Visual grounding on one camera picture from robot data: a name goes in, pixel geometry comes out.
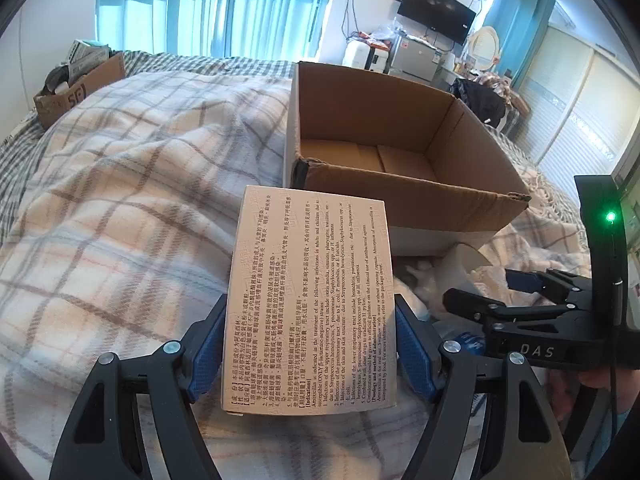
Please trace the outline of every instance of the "round mirror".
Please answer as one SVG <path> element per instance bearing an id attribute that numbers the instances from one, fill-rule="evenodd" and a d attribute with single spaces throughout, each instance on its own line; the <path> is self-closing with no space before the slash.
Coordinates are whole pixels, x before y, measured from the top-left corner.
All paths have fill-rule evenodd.
<path id="1" fill-rule="evenodd" d="M 477 70 L 489 70 L 495 63 L 499 53 L 498 35 L 493 27 L 481 27 L 468 40 L 467 49 L 476 60 Z"/>

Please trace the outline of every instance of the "blue curtain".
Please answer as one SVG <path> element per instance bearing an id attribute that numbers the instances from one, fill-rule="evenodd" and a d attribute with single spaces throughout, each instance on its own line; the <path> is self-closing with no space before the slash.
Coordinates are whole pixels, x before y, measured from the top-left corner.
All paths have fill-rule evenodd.
<path id="1" fill-rule="evenodd" d="M 556 0 L 494 0 L 484 25 L 498 34 L 502 57 L 496 70 L 513 74 L 512 86 L 518 88 L 545 37 L 549 17 Z"/>
<path id="2" fill-rule="evenodd" d="M 329 0 L 96 0 L 98 40 L 184 56 L 299 60 L 318 49 Z"/>

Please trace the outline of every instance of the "bed sheet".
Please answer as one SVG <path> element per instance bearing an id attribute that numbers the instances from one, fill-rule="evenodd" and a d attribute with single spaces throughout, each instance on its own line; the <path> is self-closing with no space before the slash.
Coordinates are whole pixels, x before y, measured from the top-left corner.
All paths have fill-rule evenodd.
<path id="1" fill-rule="evenodd" d="M 289 88 L 282 73 L 138 70 L 48 131 L 0 250 L 0 430 L 36 480 L 98 355 L 151 352 L 226 291 L 244 186 L 280 184 Z M 514 164 L 531 207 L 482 252 L 496 266 L 588 273 L 582 228 L 566 221 L 575 208 L 553 203 L 528 161 Z M 219 380 L 194 406 L 225 480 L 400 478 L 429 412 L 401 378 L 398 405 L 372 412 L 232 416 Z M 140 416 L 154 477 L 167 478 L 146 399 Z"/>
<path id="2" fill-rule="evenodd" d="M 124 51 L 123 56 L 127 76 L 172 70 L 202 75 L 224 73 L 291 78 L 294 66 L 289 61 L 264 61 L 246 57 L 217 59 L 141 51 Z M 45 131 L 32 111 L 0 146 L 0 246 L 15 222 L 20 200 L 49 145 L 51 134 L 51 129 Z"/>

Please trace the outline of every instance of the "cardboard box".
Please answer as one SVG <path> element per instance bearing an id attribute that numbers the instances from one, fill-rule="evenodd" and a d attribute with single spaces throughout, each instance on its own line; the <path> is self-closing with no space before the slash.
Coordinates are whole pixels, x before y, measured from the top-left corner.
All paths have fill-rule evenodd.
<path id="1" fill-rule="evenodd" d="M 36 95 L 33 102 L 42 126 L 45 129 L 49 128 L 65 112 L 84 101 L 98 88 L 119 81 L 124 76 L 124 60 L 122 53 L 119 53 L 83 75 L 66 92 L 55 95 Z"/>
<path id="2" fill-rule="evenodd" d="M 285 187 L 385 202 L 394 255 L 479 248 L 530 197 L 482 123 L 451 94 L 379 73 L 300 62 Z"/>

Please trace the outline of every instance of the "white appliance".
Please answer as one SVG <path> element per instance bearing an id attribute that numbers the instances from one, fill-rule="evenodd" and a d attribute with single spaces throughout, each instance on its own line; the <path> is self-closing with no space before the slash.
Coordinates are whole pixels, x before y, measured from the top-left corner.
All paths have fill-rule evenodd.
<path id="1" fill-rule="evenodd" d="M 372 72 L 384 73 L 386 67 L 386 60 L 389 59 L 389 51 L 382 50 L 381 48 L 373 48 L 373 56 L 371 56 L 371 63 L 367 70 Z"/>
<path id="2" fill-rule="evenodd" d="M 371 47 L 367 43 L 351 40 L 347 43 L 347 50 L 344 53 L 344 58 L 342 58 L 342 65 L 364 70 L 367 66 L 370 51 Z"/>
<path id="3" fill-rule="evenodd" d="M 453 52 L 445 52 L 440 60 L 440 66 L 453 72 L 456 66 L 456 55 Z"/>
<path id="4" fill-rule="evenodd" d="M 419 38 L 396 37 L 389 73 L 428 85 L 441 58 L 439 50 Z"/>

